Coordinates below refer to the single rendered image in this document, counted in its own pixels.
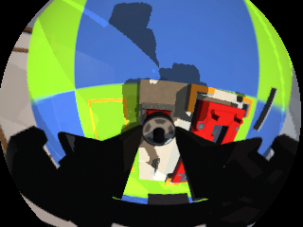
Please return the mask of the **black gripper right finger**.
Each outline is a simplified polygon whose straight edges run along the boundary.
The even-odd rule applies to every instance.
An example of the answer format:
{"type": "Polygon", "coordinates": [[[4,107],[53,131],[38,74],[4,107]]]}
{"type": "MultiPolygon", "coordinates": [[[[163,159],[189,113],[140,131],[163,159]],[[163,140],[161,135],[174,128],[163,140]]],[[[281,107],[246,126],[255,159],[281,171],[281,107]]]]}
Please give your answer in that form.
{"type": "Polygon", "coordinates": [[[174,139],[181,154],[192,201],[207,200],[205,192],[219,180],[231,160],[258,151],[261,145],[261,137],[227,144],[212,143],[181,126],[177,126],[174,139]]]}

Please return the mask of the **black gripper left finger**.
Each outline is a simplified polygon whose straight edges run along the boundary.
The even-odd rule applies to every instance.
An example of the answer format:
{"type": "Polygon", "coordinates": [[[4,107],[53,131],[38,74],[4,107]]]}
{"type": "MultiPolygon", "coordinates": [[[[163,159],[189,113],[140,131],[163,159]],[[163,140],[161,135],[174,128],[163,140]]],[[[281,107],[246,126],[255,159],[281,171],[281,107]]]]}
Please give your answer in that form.
{"type": "Polygon", "coordinates": [[[140,147],[141,130],[143,125],[103,141],[63,131],[58,131],[57,137],[65,154],[94,164],[107,186],[113,190],[113,198],[121,199],[140,147]]]}

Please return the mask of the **yellow rectangular outline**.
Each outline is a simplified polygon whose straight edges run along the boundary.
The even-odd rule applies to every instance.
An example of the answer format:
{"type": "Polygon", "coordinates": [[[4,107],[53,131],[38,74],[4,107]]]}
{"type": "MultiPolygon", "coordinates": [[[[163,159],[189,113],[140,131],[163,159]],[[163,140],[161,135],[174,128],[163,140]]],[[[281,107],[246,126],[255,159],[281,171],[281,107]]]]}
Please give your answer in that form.
{"type": "Polygon", "coordinates": [[[126,98],[96,98],[96,99],[87,99],[88,102],[88,109],[90,109],[91,114],[91,122],[94,125],[94,130],[96,134],[96,139],[98,139],[98,133],[96,132],[95,124],[94,124],[94,114],[92,113],[91,109],[91,102],[122,102],[122,106],[124,106],[124,120],[125,120],[125,131],[129,129],[128,124],[128,107],[126,107],[126,98]]]}

